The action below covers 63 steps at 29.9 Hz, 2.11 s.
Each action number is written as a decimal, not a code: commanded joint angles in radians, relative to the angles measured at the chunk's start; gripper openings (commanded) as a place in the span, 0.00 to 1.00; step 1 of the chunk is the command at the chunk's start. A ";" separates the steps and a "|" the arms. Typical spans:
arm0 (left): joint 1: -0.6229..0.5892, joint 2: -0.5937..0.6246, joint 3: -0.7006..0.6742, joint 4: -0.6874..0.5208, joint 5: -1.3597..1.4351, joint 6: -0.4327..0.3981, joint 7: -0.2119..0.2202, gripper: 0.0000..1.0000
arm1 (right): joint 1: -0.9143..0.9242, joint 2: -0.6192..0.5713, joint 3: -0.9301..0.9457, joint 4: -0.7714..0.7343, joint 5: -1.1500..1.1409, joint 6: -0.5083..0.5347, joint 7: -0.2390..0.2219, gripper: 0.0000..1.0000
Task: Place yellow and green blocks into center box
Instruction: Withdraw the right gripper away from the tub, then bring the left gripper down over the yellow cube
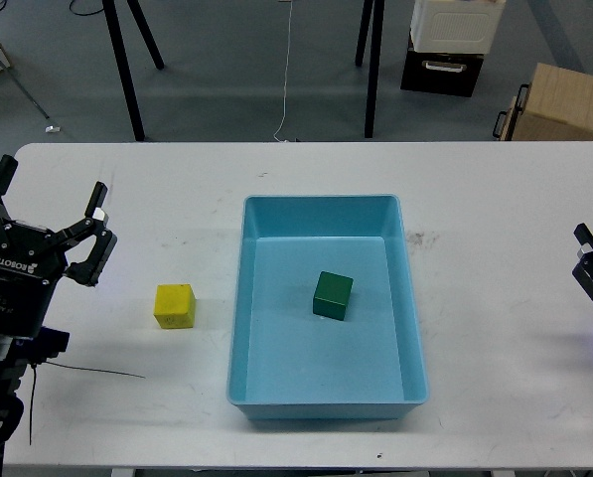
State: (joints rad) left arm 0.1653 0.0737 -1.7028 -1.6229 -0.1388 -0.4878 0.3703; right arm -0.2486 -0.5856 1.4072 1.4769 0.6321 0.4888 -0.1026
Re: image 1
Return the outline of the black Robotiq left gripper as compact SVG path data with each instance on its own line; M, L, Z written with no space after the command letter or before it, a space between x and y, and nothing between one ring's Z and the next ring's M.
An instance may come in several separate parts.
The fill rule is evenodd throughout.
M10 219L2 198L7 193L18 161L0 160L0 335L32 339L39 334L50 301L61 277L94 287L110 257L117 236L107 227L102 209L108 188L96 182L84 218L57 233ZM94 237L84 261L67 264L66 252Z

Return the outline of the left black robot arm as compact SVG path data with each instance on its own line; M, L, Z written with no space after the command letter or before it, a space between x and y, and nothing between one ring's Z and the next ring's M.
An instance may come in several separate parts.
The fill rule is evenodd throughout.
M43 321L59 280L94 286L117 242L102 209L107 188L95 184L83 218L53 232L13 220L3 203L17 169L0 161L0 475L6 441L19 425L24 404L16 391L28 368L64 352L69 333Z

